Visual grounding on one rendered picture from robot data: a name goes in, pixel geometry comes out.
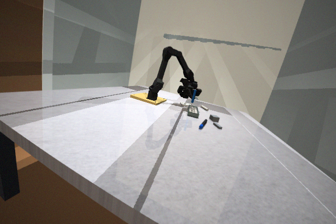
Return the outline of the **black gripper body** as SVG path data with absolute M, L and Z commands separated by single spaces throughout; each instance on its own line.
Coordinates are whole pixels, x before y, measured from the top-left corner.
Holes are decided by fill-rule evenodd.
M 192 93 L 192 92 L 194 91 L 193 88 L 194 88 L 194 87 L 192 87 L 192 84 L 189 83 L 189 82 L 187 82 L 187 83 L 184 84 L 184 86 L 179 86 L 177 92 L 181 94 L 182 91 L 185 92 L 186 89 L 190 89 L 190 90 L 191 90 L 191 93 Z M 196 89 L 196 90 L 197 90 L 197 92 L 196 92 L 196 95 L 195 95 L 195 96 L 199 96 L 200 93 L 202 92 L 202 90 L 201 90 L 201 89 Z

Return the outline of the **keyboard with white letter keys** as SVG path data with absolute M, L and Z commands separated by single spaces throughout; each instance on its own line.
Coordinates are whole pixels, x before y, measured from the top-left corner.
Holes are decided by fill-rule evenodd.
M 195 118 L 198 118 L 199 117 L 199 111 L 198 111 L 198 107 L 197 106 L 194 106 L 194 105 L 190 105 L 188 106 L 188 116 L 192 116 L 192 117 L 195 117 Z

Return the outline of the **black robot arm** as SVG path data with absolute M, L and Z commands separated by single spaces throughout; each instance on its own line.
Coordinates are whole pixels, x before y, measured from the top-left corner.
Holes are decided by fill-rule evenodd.
M 149 100 L 157 100 L 158 92 L 162 89 L 164 82 L 163 82 L 163 76 L 166 70 L 166 66 L 168 63 L 168 60 L 171 58 L 171 56 L 176 56 L 182 69 L 184 78 L 180 80 L 182 82 L 183 86 L 185 83 L 189 82 L 192 84 L 193 89 L 197 89 L 198 84 L 196 81 L 194 81 L 194 73 L 192 70 L 188 67 L 181 51 L 177 51 L 173 49 L 172 47 L 166 47 L 163 49 L 162 53 L 162 62 L 159 68 L 159 72 L 157 74 L 157 78 L 154 80 L 153 84 L 149 87 L 148 97 L 146 99 Z

